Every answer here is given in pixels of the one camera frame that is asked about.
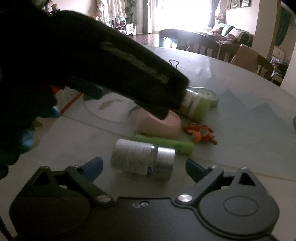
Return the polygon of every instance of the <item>white jar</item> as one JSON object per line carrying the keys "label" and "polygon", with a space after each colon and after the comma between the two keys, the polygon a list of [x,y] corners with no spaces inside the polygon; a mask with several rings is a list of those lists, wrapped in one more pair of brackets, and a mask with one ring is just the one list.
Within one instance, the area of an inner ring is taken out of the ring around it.
{"label": "white jar", "polygon": [[174,149],[120,139],[113,149],[111,167],[168,180],[173,171],[174,158]]}

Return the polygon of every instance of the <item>wooden chair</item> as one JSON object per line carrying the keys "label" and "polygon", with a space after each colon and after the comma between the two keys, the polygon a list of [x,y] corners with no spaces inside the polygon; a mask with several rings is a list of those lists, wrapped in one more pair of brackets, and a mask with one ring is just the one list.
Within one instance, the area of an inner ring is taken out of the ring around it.
{"label": "wooden chair", "polygon": [[257,65],[258,65],[258,69],[257,69],[258,75],[261,76],[262,69],[264,68],[264,69],[266,69],[266,72],[265,72],[263,78],[270,80],[272,72],[274,70],[272,64],[266,58],[264,58],[263,56],[258,54]]}
{"label": "wooden chair", "polygon": [[[237,50],[239,49],[238,44],[221,44],[220,47],[220,54],[219,54],[219,59],[222,61],[226,61],[228,63],[231,62],[233,59],[234,55],[237,53]],[[225,54],[228,53],[229,57],[227,60],[225,60]]]}
{"label": "wooden chair", "polygon": [[[232,58],[234,57],[234,55],[238,51],[239,47],[240,46],[237,44],[226,44],[226,43],[221,44],[219,59],[222,61],[225,61],[225,54],[228,53],[229,58],[228,58],[227,62],[230,63]],[[258,54],[257,74],[260,76],[262,74],[262,69],[266,69],[266,72],[265,72],[263,78],[270,80],[274,68],[273,68],[272,64],[266,58],[264,58],[263,56]]]}
{"label": "wooden chair", "polygon": [[193,32],[187,32],[179,29],[164,29],[159,31],[159,47],[164,47],[165,38],[177,39],[178,44],[176,49],[187,50],[193,52],[194,44],[198,45],[197,53],[200,53],[201,46],[205,47],[205,52],[203,55],[207,55],[208,49],[212,50],[211,57],[217,58],[219,51],[219,44],[217,44],[214,40]]}

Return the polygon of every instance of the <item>bright window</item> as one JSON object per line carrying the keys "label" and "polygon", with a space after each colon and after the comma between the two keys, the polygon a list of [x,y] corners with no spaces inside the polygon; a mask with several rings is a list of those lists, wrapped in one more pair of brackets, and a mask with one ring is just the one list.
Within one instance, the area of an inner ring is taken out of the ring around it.
{"label": "bright window", "polygon": [[210,13],[210,0],[158,0],[155,29],[198,31],[207,27]]}

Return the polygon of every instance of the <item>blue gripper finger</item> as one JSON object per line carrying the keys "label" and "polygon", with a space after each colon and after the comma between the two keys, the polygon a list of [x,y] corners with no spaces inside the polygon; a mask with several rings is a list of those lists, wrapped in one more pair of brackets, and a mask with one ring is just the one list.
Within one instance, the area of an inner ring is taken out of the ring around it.
{"label": "blue gripper finger", "polygon": [[93,182],[103,171],[103,159],[95,157],[77,169],[87,180]]}

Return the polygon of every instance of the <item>sofa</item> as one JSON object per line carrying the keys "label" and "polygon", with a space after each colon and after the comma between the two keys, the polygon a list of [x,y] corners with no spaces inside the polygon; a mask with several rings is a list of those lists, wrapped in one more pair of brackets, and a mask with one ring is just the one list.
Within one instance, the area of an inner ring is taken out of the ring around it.
{"label": "sofa", "polygon": [[238,38],[235,38],[235,40],[232,38],[231,43],[238,45],[244,44],[249,47],[252,46],[252,35],[249,32],[235,28],[234,26],[226,23],[218,23],[210,31],[204,30],[198,31],[197,33],[208,36],[217,41],[219,44],[226,42],[225,39],[229,36],[232,37],[232,34],[234,34],[238,35],[236,36]]}

